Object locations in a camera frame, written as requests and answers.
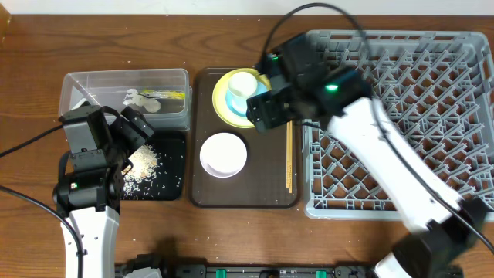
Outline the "white tissue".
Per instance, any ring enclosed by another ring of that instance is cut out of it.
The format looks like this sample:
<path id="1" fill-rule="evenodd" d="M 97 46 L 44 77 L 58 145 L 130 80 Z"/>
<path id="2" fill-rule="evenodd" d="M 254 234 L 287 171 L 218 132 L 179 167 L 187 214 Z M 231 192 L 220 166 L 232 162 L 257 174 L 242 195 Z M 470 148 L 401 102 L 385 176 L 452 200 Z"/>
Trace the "white tissue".
<path id="1" fill-rule="evenodd" d="M 144 108 L 148 113 L 157 113 L 161 109 L 158 100 L 140 94 L 136 89 L 129 89 L 124 98 L 123 104 L 126 106 L 135 105 Z"/>

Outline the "yellow green snack wrapper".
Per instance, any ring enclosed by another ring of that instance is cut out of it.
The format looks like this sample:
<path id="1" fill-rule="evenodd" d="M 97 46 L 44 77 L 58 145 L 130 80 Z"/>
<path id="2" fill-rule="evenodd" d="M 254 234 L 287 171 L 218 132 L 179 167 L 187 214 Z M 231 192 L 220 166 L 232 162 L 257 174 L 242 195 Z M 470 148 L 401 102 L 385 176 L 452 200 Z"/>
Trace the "yellow green snack wrapper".
<path id="1" fill-rule="evenodd" d="M 145 89 L 138 93 L 139 95 L 150 99 L 176 99 L 183 100 L 185 92 L 176 90 L 151 90 Z"/>

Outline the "white bowl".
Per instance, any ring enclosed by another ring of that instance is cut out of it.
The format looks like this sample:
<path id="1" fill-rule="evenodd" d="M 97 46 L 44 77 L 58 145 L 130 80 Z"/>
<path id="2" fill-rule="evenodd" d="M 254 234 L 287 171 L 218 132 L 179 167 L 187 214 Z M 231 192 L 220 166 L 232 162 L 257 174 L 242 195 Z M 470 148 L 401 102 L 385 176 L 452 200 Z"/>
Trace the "white bowl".
<path id="1" fill-rule="evenodd" d="M 243 140 L 231 133 L 217 133 L 205 140 L 199 159 L 203 169 L 216 178 L 237 175 L 247 162 L 248 152 Z"/>

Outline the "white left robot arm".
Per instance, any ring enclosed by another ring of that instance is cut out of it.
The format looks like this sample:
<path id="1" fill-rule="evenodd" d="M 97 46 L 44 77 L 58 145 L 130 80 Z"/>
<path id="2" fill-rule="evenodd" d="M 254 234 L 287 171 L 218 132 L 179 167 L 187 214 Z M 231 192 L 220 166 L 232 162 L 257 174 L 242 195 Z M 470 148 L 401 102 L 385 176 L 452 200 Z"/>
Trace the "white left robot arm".
<path id="1" fill-rule="evenodd" d="M 66 276 L 114 277 L 120 200 L 130 156 L 153 135 L 144 115 L 84 103 L 59 118 L 69 151 L 53 190 L 62 217 Z"/>

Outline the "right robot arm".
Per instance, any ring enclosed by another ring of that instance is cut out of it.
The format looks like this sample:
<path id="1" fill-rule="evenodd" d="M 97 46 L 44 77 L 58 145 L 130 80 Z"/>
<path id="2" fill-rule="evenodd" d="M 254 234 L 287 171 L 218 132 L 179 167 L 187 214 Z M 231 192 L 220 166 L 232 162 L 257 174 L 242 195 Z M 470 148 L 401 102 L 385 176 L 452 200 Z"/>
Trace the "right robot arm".
<path id="1" fill-rule="evenodd" d="M 484 201 L 463 198 L 423 162 L 357 70 L 327 68 L 303 34 L 264 47 L 256 68 L 270 85 L 247 101 L 246 115 L 256 130 L 327 119 L 327 131 L 393 202 L 408 234 L 375 265 L 375 276 L 443 277 L 453 260 L 484 240 Z"/>

